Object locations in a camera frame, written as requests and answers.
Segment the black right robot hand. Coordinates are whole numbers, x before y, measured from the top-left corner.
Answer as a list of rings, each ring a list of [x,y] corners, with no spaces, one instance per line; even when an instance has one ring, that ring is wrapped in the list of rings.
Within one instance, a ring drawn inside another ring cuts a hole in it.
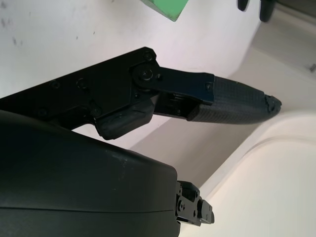
[[[213,224],[199,189],[165,163],[108,144],[153,115],[256,124],[281,102],[208,73],[163,68],[147,47],[0,100],[3,237],[177,237]]]

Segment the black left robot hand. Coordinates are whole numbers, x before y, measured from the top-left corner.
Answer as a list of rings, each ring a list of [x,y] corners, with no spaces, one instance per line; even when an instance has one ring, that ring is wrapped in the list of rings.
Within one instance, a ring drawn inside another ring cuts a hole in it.
[[[269,22],[277,0],[260,0],[259,19],[261,22]],[[240,11],[246,11],[249,0],[237,0],[237,7]]]

